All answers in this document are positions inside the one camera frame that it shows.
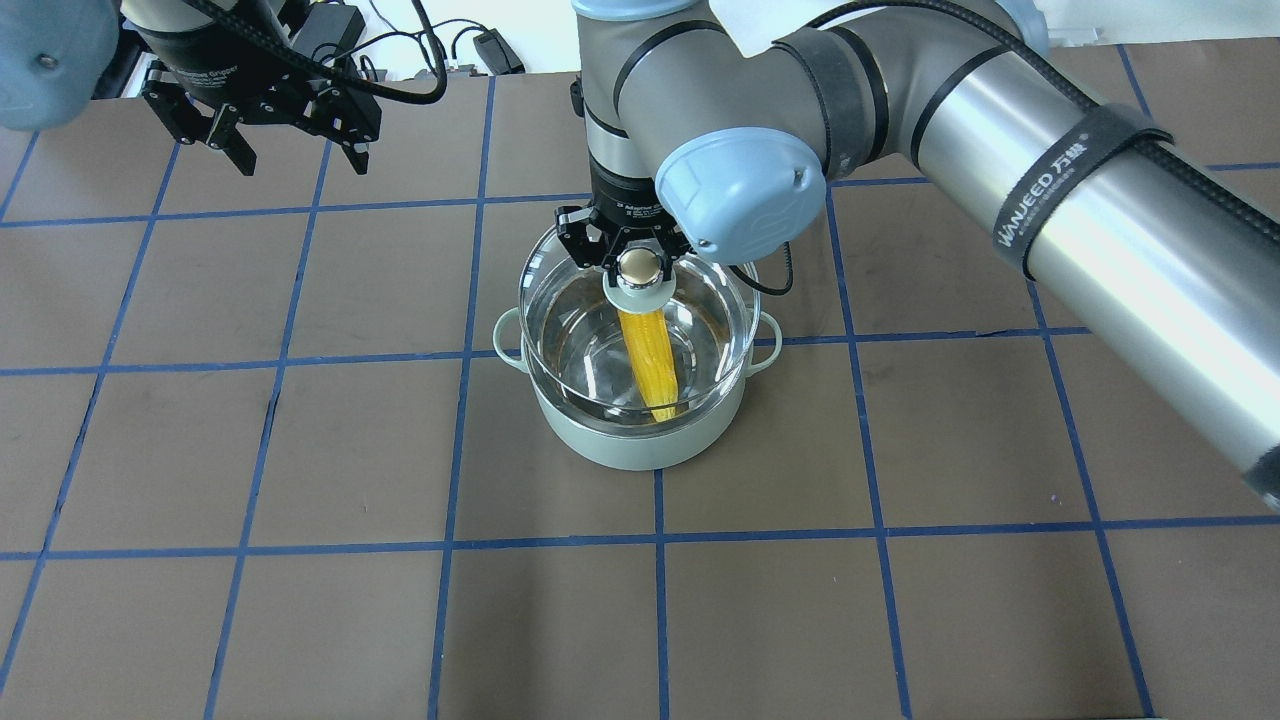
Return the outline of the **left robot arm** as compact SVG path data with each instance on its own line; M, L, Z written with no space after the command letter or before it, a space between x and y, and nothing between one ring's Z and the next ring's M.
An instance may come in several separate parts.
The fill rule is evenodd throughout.
M246 126L289 126L326 138L366 174L381 109L355 88L361 74L349 53L365 29L361 10L343 1L219 8L343 81L283 61L182 1L5 1L3 127L63 126L92 99L120 96L142 70L141 97L165 131L178 143L223 154L243 176L257 163Z

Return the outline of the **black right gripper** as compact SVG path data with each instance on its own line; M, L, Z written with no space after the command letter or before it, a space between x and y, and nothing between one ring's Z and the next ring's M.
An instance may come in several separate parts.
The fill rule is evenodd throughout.
M654 179L617 174L599 161L588 163L591 197L585 206L556 209L556 237L580 268L620 269L621 254L631 245L654 240L666 258L662 270L691 252L676 219L662 206Z

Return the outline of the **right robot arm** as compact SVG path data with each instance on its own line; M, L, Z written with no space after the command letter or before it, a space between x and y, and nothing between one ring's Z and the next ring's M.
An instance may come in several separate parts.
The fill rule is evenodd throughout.
M1277 223L1066 78L1033 9L855 1L744 56L705 1L576 1L594 190L563 237L742 265L901 155L1276 507Z

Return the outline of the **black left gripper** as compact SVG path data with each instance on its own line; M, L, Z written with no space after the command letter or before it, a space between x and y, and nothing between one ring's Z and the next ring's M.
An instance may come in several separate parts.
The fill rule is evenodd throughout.
M334 83L234 35L147 35L156 59L143 100L180 143L206 142L246 177L257 154L241 126L293 126L337 143L357 176L369 173L381 109L365 92Z

